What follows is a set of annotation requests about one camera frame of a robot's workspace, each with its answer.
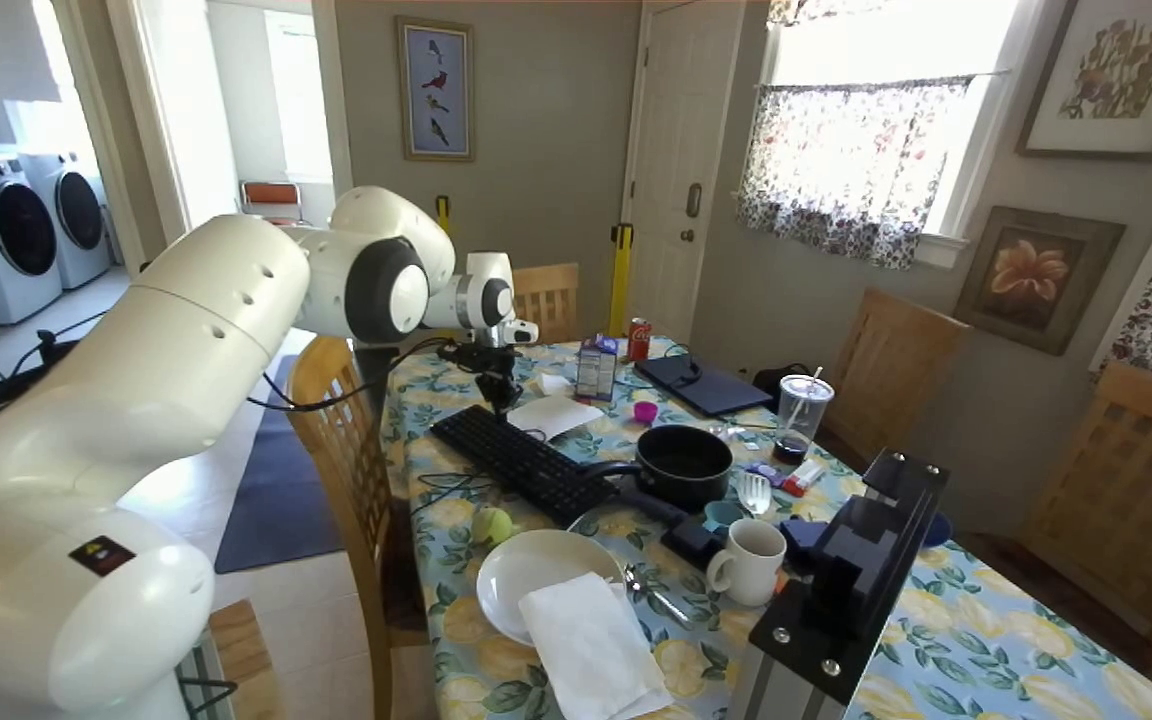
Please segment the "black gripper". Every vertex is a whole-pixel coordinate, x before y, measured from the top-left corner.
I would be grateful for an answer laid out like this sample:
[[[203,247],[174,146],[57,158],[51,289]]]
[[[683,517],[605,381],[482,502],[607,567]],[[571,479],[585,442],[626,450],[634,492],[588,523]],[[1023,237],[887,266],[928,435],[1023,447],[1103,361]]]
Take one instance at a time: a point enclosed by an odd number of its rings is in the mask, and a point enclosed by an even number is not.
[[[493,409],[509,409],[520,400],[520,385],[513,375],[515,365],[513,348],[451,342],[448,361],[476,375],[476,389]]]

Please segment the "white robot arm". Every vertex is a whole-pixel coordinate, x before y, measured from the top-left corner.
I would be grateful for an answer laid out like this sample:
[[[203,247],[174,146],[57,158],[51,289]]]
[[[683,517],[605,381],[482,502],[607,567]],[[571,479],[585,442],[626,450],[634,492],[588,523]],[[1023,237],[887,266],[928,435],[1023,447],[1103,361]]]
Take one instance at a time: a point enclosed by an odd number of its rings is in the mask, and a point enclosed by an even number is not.
[[[0,720],[184,720],[174,663],[215,570],[124,494],[218,440],[289,333],[395,348],[513,318],[513,258],[459,253],[379,182],[344,190],[323,227],[184,233],[0,409]]]

